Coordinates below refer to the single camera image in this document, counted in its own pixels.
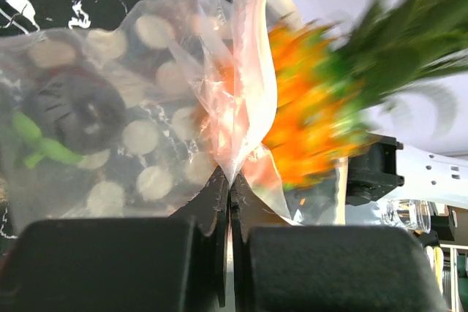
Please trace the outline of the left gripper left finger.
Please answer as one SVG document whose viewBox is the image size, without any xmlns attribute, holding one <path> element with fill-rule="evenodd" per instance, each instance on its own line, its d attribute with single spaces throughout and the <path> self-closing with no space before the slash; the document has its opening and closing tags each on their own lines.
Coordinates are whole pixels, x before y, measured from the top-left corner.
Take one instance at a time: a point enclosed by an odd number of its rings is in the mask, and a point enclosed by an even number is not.
<svg viewBox="0 0 468 312">
<path fill-rule="evenodd" d="M 1 263 L 3 311 L 218 311 L 229 182 L 216 169 L 168 217 L 48 219 Z"/>
</svg>

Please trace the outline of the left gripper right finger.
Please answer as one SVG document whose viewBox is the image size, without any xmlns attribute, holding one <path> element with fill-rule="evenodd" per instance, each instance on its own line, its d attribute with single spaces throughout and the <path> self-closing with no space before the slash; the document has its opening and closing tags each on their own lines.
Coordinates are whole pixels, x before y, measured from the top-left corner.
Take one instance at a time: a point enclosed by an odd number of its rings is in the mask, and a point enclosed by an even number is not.
<svg viewBox="0 0 468 312">
<path fill-rule="evenodd" d="M 237 311 L 446 311 L 420 242 L 379 226 L 293 226 L 238 175 L 230 191 Z"/>
</svg>

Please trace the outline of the polka dot zip bag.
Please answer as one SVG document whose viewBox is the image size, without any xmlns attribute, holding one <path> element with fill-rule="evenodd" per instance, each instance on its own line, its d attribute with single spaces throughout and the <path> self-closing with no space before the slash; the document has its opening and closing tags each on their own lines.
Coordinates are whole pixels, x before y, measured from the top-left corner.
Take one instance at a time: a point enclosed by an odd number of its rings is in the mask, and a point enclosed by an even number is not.
<svg viewBox="0 0 468 312">
<path fill-rule="evenodd" d="M 268 31 L 292 0 L 142 0 L 113 31 L 1 39 L 1 173 L 16 231 L 52 218 L 169 216 L 232 182 L 277 108 Z"/>
</svg>

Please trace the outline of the fake pineapple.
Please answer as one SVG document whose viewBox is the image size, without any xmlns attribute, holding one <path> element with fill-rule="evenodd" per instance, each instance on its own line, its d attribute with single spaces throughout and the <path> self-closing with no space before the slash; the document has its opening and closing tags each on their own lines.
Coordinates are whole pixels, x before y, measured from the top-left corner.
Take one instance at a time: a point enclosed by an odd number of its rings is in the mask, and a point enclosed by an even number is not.
<svg viewBox="0 0 468 312">
<path fill-rule="evenodd" d="M 434 82 L 467 71 L 467 0 L 369 0 L 343 44 L 331 29 L 280 20 L 269 31 L 275 118 L 240 169 L 262 189 L 312 187 L 365 153 L 377 141 L 365 111 L 423 81 L 442 103 L 437 130 L 452 125 L 456 106 Z"/>
</svg>

